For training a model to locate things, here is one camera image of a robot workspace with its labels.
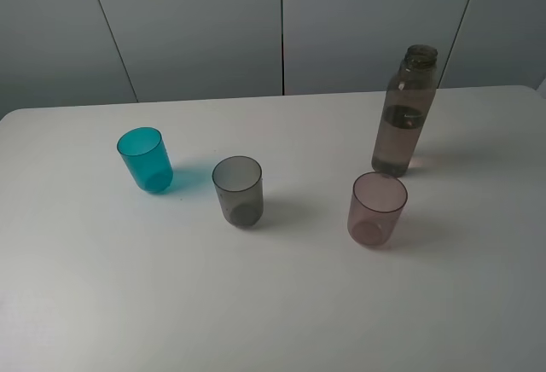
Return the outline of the brown translucent water bottle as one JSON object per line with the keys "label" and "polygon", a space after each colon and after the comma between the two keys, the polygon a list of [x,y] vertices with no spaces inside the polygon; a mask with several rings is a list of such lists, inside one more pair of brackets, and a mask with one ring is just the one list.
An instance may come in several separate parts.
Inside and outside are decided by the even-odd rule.
{"label": "brown translucent water bottle", "polygon": [[429,45],[406,50],[386,89],[371,160],[375,171],[393,177],[407,172],[436,94],[437,59],[438,51]]}

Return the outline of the grey translucent plastic cup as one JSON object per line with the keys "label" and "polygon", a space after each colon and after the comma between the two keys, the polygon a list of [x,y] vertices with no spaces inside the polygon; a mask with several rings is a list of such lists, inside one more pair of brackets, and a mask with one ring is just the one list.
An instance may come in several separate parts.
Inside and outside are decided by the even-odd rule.
{"label": "grey translucent plastic cup", "polygon": [[254,226],[264,212],[263,170],[253,158],[236,155],[221,160],[212,171],[224,218],[238,228]]}

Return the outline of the pink translucent plastic cup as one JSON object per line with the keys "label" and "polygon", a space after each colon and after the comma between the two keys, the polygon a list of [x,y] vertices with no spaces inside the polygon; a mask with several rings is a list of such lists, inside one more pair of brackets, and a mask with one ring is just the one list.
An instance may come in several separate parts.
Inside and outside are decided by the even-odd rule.
{"label": "pink translucent plastic cup", "polygon": [[352,185],[347,229],[364,247],[381,247],[391,238],[409,199],[408,190],[395,177],[371,171]]}

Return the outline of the teal translucent plastic cup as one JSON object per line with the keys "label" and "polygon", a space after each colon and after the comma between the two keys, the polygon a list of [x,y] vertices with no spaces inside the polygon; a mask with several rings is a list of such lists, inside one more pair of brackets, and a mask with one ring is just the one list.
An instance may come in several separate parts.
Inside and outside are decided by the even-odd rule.
{"label": "teal translucent plastic cup", "polygon": [[116,148],[141,190],[155,194],[171,185],[173,170],[157,129],[146,126],[128,131],[118,140]]}

